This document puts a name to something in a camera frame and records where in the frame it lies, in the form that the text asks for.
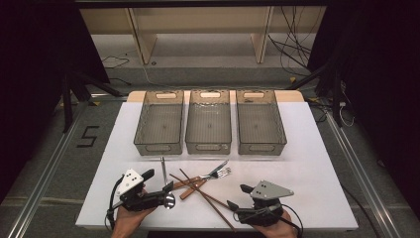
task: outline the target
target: tripod leg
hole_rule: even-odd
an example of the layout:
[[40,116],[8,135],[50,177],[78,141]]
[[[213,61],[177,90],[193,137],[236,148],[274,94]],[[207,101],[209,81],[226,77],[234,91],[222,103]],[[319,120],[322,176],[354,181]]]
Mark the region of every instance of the tripod leg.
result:
[[299,80],[296,83],[293,83],[293,85],[289,86],[286,88],[286,90],[296,90],[297,88],[305,85],[306,83],[312,81],[313,79],[317,78],[318,76],[320,76],[324,70],[325,70],[326,66],[321,66],[318,69],[316,69],[315,71],[313,71],[310,75],[306,76],[305,78],[302,78],[301,80]]
[[64,130],[66,133],[71,123],[73,122],[73,112],[71,110],[70,85],[67,75],[64,76],[61,83],[62,102],[64,104]]
[[110,94],[111,94],[111,95],[113,95],[113,96],[116,96],[116,97],[122,97],[122,96],[127,96],[127,95],[128,95],[127,93],[122,94],[120,91],[117,91],[117,90],[115,90],[114,88],[109,87],[109,86],[107,86],[107,85],[103,84],[102,82],[100,82],[100,81],[96,80],[95,78],[93,78],[93,77],[91,77],[91,76],[88,76],[88,75],[86,75],[86,74],[84,74],[84,73],[82,73],[82,72],[73,71],[73,72],[72,72],[72,74],[73,74],[76,78],[80,78],[80,79],[81,79],[81,80],[83,80],[84,82],[91,83],[91,84],[95,85],[96,87],[98,87],[98,88],[100,88],[100,89],[102,89],[102,90],[104,90],[104,91],[106,91],[106,92],[110,93]]

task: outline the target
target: white tabletop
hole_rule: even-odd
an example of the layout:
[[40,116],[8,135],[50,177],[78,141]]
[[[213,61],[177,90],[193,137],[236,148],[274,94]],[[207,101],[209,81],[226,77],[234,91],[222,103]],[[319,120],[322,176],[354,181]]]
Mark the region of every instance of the white tabletop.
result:
[[[248,194],[241,192],[240,184],[255,186],[264,179],[294,191],[294,195],[283,197],[280,201],[297,212],[305,229],[357,229],[355,216],[340,187],[307,103],[279,102],[278,108],[287,138],[287,144],[280,156],[238,154],[236,107],[232,103],[231,154],[188,155],[184,143],[181,155],[165,156],[166,172],[179,178],[183,178],[179,169],[183,169],[191,177],[205,175],[229,159],[226,167],[231,168],[233,173],[208,181],[202,186],[203,191],[221,201],[231,200],[240,207],[249,208],[253,201]],[[141,110],[141,102],[123,103],[76,225],[104,228],[104,217],[112,188],[127,169],[134,169],[139,174],[155,169],[155,176],[146,181],[146,190],[156,191],[163,187],[159,156],[141,156],[133,143]],[[184,189],[173,192],[177,198],[175,208],[166,210],[159,207],[143,221],[141,227],[147,230],[230,230],[198,192],[181,200],[178,196],[183,192]],[[217,204],[216,206],[237,230],[253,230],[251,226],[235,221],[232,211]],[[293,212],[289,213],[292,221],[298,224]]]

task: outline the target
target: metal frame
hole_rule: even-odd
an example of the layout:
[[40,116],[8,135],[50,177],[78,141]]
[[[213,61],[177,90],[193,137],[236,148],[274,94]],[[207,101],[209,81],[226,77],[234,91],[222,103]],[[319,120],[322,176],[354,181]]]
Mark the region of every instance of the metal frame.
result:
[[44,194],[47,191],[47,188],[50,185],[51,180],[55,174],[56,169],[63,157],[65,150],[67,149],[68,143],[73,136],[74,129],[77,127],[78,121],[84,110],[87,108],[87,102],[80,102],[75,111],[75,120],[74,123],[69,127],[68,131],[62,134],[61,139],[58,142],[58,145],[55,148],[49,162],[47,163],[46,168],[41,175],[40,180],[35,186],[32,194],[28,198],[25,206],[22,208],[18,217],[11,230],[9,231],[8,238],[17,238],[24,237],[26,230],[28,229],[32,218],[35,215],[35,212],[38,209],[38,206],[43,198]]
[[257,7],[257,6],[328,6],[354,4],[350,0],[40,0],[36,4],[77,8],[173,8],[173,7]]
[[339,128],[339,126],[334,122],[335,120],[331,113],[327,111],[325,113],[328,118],[328,123],[330,124],[330,127],[346,156],[350,168],[355,174],[356,180],[358,181],[358,184],[361,187],[384,236],[386,238],[401,237],[395,223],[393,222],[391,214],[382,199],[379,197],[379,194],[370,180],[368,173],[365,171],[362,163],[360,162],[358,155],[353,150],[352,144],[347,138],[343,128]]

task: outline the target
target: chopsticks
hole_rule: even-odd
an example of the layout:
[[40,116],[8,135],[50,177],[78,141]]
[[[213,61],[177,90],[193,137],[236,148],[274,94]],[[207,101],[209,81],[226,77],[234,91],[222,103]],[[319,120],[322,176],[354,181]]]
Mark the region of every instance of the chopsticks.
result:
[[[189,179],[188,175],[182,169],[179,169],[179,170],[186,176],[187,179]],[[210,199],[212,199],[215,202],[219,203],[223,207],[225,207],[227,209],[230,209],[228,205],[226,205],[225,203],[219,201],[218,199],[214,198],[213,196],[211,196],[211,195],[203,192],[199,187],[196,187],[193,183],[192,184],[188,184],[188,183],[184,182],[183,180],[181,180],[180,178],[178,178],[178,177],[176,177],[176,176],[174,176],[172,174],[169,174],[169,175],[172,176],[173,178],[181,181],[182,183],[184,183],[184,185],[188,185],[192,189],[200,192],[200,194],[204,197],[204,199],[206,199],[207,202],[213,207],[213,209],[219,214],[219,216],[222,217],[222,219],[226,222],[226,224],[228,224],[228,226],[232,229],[232,231],[236,232],[235,227],[228,221],[228,219],[226,219],[226,217],[220,212],[220,210],[217,209],[217,207],[213,204],[213,202],[211,202]]]

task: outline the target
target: plastic storage bin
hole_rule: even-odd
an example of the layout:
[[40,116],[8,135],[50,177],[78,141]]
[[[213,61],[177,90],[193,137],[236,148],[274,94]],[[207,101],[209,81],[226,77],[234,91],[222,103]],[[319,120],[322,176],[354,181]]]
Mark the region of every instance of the plastic storage bin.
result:
[[240,155],[278,156],[287,143],[273,90],[237,90]]
[[134,144],[142,156],[182,154],[183,91],[147,91]]
[[191,91],[185,143],[189,154],[230,154],[232,125],[229,90]]

